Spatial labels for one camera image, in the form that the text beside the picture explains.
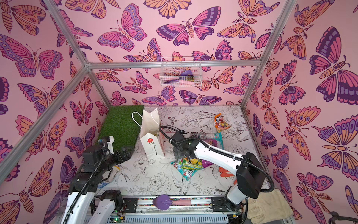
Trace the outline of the orange lemon candy bag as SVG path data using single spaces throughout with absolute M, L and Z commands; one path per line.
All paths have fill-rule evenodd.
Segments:
M 225 121 L 221 113 L 215 116 L 214 125 L 218 133 L 231 128 L 231 126 Z

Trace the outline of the teal mint candy bag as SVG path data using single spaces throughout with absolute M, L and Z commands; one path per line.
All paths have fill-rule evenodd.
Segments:
M 222 142 L 222 148 L 220 148 L 220 149 L 224 149 L 224 144 L 223 144 L 223 139 L 222 139 L 221 133 L 201 133 L 200 138 L 202 140 L 204 140 L 204 139 L 217 139 L 217 140 Z

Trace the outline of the white floral paper bag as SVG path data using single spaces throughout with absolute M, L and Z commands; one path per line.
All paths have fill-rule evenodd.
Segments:
M 149 160 L 165 157 L 164 142 L 159 131 L 160 116 L 157 109 L 131 114 L 132 120 L 140 127 L 140 141 Z

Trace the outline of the brown chocolate candy packet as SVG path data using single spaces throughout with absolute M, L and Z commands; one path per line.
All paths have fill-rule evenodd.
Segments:
M 190 137 L 195 137 L 195 138 L 197 138 L 197 137 L 199 137 L 199 133 L 198 133 L 198 132 L 191 132 L 191 133 L 190 133 Z

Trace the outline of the purple blackcurrant candy bag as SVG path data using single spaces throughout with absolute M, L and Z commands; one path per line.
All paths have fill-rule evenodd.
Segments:
M 217 139 L 204 139 L 204 141 L 212 146 L 222 148 L 222 142 Z M 207 160 L 202 160 L 202 165 L 203 165 L 203 168 L 207 168 L 207 167 L 213 165 L 213 163 L 209 162 Z

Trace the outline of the green artificial grass mat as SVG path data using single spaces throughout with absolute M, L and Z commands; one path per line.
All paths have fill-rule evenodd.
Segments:
M 110 108 L 98 140 L 106 137 L 114 137 L 113 151 L 121 151 L 123 147 L 135 148 L 140 134 L 143 114 L 143 105 L 113 106 Z

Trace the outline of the clear wall basket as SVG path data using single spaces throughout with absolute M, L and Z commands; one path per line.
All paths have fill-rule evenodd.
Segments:
M 162 59 L 158 78 L 162 87 L 201 87 L 202 73 L 202 57 L 171 56 Z

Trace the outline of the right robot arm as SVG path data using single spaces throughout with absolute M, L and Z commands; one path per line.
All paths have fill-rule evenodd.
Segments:
M 226 194 L 231 204 L 238 205 L 246 198 L 257 199 L 263 191 L 266 173 L 254 154 L 234 154 L 196 137 L 185 138 L 180 133 L 170 137 L 169 142 L 185 157 L 211 162 L 233 174 L 237 182 Z

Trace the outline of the purple pink silicone spatula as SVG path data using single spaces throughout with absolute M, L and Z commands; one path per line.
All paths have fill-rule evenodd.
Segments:
M 162 211 L 168 210 L 172 205 L 190 206 L 191 204 L 191 200 L 172 200 L 168 195 L 160 195 L 153 200 L 153 205 Z

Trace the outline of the teal red candy bag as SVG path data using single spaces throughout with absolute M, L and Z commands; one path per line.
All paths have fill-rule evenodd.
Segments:
M 190 180 L 192 176 L 197 172 L 197 170 L 184 168 L 184 165 L 187 165 L 186 159 L 179 159 L 173 161 L 171 162 L 171 165 L 173 165 L 187 181 Z

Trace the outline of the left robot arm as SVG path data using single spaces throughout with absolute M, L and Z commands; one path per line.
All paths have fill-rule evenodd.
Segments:
M 112 171 L 113 167 L 131 159 L 132 153 L 126 148 L 110 152 L 109 148 L 94 145 L 84 151 L 83 170 L 76 174 L 70 183 L 69 195 L 62 224 L 83 224 L 88 209 L 96 198 L 100 183 L 108 180 L 103 174 Z M 106 224 L 115 211 L 122 211 L 125 201 L 120 190 L 107 190 L 99 196 L 99 204 L 90 218 L 90 224 Z

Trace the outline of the beige leather glove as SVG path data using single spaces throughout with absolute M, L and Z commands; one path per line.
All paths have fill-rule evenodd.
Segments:
M 282 220 L 292 215 L 293 210 L 278 189 L 269 193 L 261 192 L 257 199 L 248 199 L 247 218 L 253 224 Z

